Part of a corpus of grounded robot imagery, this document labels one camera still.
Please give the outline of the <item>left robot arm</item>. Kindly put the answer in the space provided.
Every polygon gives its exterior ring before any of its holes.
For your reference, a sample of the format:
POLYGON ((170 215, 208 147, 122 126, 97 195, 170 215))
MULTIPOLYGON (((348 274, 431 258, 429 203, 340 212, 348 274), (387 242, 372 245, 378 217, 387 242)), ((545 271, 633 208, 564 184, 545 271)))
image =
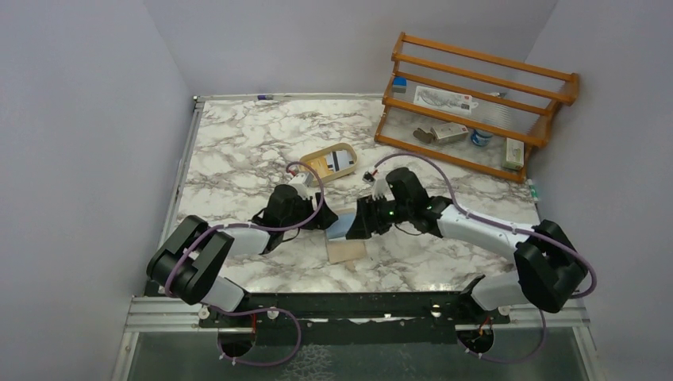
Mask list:
POLYGON ((250 222, 211 226, 199 216, 186 217, 150 259, 146 274, 168 296, 215 305, 226 323, 241 325, 250 306, 244 289, 219 275, 227 256, 268 254, 287 231, 326 230, 337 220, 320 192, 304 198, 296 187, 279 185, 250 222))

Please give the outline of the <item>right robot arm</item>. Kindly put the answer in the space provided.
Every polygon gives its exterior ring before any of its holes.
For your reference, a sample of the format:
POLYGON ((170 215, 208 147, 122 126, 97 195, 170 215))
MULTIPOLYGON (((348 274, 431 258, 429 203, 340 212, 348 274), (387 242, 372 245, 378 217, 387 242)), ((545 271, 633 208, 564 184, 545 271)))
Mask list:
POLYGON ((428 195, 406 167, 390 172, 384 184, 393 198, 359 198, 342 238, 367 240, 409 222, 421 234, 464 241, 513 263, 513 271, 479 276, 460 292, 458 312, 467 322, 476 323, 499 307, 527 303, 557 313, 588 274, 588 267, 572 255, 573 246, 564 231, 552 221, 521 225, 461 212, 451 198, 428 195))

